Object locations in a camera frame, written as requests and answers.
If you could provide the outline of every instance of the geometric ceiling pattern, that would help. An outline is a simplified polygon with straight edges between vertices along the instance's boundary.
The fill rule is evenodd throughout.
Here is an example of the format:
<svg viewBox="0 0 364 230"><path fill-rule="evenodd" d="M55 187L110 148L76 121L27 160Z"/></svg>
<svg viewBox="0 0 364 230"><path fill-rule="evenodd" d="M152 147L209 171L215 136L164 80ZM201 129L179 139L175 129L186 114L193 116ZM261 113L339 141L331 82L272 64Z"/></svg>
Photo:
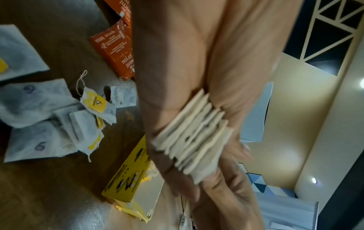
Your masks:
<svg viewBox="0 0 364 230"><path fill-rule="evenodd" d="M305 0L284 53L338 75L363 13L364 0Z"/></svg>

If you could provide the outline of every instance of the orange packet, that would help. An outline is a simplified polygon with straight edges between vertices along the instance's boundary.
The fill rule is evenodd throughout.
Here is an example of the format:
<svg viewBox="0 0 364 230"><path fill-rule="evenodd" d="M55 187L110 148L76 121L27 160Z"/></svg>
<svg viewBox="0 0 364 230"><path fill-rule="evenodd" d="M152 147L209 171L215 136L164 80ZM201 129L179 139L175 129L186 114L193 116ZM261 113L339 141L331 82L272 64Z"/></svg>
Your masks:
<svg viewBox="0 0 364 230"><path fill-rule="evenodd" d="M132 27L130 0L105 0L105 2L120 15L129 27Z"/></svg>
<svg viewBox="0 0 364 230"><path fill-rule="evenodd" d="M124 81L134 76L134 59L130 37L130 28L120 20L109 29L90 38L91 44L112 65Z"/></svg>

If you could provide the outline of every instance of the black panel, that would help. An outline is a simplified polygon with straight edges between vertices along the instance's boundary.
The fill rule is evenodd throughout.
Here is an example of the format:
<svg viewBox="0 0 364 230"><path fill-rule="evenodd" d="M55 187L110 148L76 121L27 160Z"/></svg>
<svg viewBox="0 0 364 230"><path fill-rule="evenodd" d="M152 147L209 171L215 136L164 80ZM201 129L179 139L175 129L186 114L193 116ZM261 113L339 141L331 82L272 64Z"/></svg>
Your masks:
<svg viewBox="0 0 364 230"><path fill-rule="evenodd" d="M316 19L304 57L306 58L350 34L345 30Z"/></svg>
<svg viewBox="0 0 364 230"><path fill-rule="evenodd" d="M318 230L350 230L364 216L364 151L318 216Z"/></svg>
<svg viewBox="0 0 364 230"><path fill-rule="evenodd" d="M345 58L346 52L349 49L351 40L352 38L308 60L307 63L330 74L337 75Z"/></svg>
<svg viewBox="0 0 364 230"><path fill-rule="evenodd" d="M266 185L261 185L256 183L254 183L254 185L257 186L260 192L264 193Z"/></svg>
<svg viewBox="0 0 364 230"><path fill-rule="evenodd" d="M353 16L349 17L348 19L346 19L342 23L344 25L347 25L349 27L352 27L354 29L357 29L358 26L359 26L361 17L363 16L363 12L364 11L360 11L359 13L357 13L356 15L353 15Z"/></svg>
<svg viewBox="0 0 364 230"><path fill-rule="evenodd" d="M340 2L334 4L333 6L329 7L328 9L324 10L321 15L328 17L329 19L335 20L337 12L340 8Z"/></svg>
<svg viewBox="0 0 364 230"><path fill-rule="evenodd" d="M291 36L287 42L284 53L299 59L302 48L306 39L308 27L310 26L311 17L315 8L315 0L305 0L301 12L297 17L296 24L293 27Z"/></svg>
<svg viewBox="0 0 364 230"><path fill-rule="evenodd" d="M353 12L354 10L359 9L363 4L354 0L347 0L342 11L341 17L345 17L349 13Z"/></svg>
<svg viewBox="0 0 364 230"><path fill-rule="evenodd" d="M323 8L324 6L326 6L327 4L329 4L332 1L334 1L334 0L321 0L319 9Z"/></svg>

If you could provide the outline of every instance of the beige wall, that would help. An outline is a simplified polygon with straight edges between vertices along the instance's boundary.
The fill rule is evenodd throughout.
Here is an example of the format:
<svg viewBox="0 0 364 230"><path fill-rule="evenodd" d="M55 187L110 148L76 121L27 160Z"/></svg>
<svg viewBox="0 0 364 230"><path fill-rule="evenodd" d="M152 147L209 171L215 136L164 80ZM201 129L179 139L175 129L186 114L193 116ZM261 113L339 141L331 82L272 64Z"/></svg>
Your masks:
<svg viewBox="0 0 364 230"><path fill-rule="evenodd" d="M364 149L363 78L364 38L295 187L299 198L319 201L320 211Z"/></svg>
<svg viewBox="0 0 364 230"><path fill-rule="evenodd" d="M293 189L339 77L283 53L271 80L263 141L248 144L254 159L243 163L248 172L262 174L268 185Z"/></svg>

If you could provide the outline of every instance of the tea bag string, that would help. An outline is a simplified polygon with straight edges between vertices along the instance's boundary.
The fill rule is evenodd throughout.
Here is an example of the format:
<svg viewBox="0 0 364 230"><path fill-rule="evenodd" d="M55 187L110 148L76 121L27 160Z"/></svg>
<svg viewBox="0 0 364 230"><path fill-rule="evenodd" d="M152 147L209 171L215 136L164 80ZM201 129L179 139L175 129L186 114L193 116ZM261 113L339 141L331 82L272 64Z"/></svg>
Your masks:
<svg viewBox="0 0 364 230"><path fill-rule="evenodd" d="M83 81L83 77L84 76L86 76L87 75L87 70L84 70L83 71L83 73L81 74L81 76L80 76L80 78L77 80L77 83L76 83L76 91L77 91L77 94L80 96L80 97L82 97L82 95L80 94L80 92L78 91L78 83L79 83L79 81L81 80L82 81L82 83L83 83L83 88L85 88L86 87L86 85L85 85L85 82Z"/></svg>

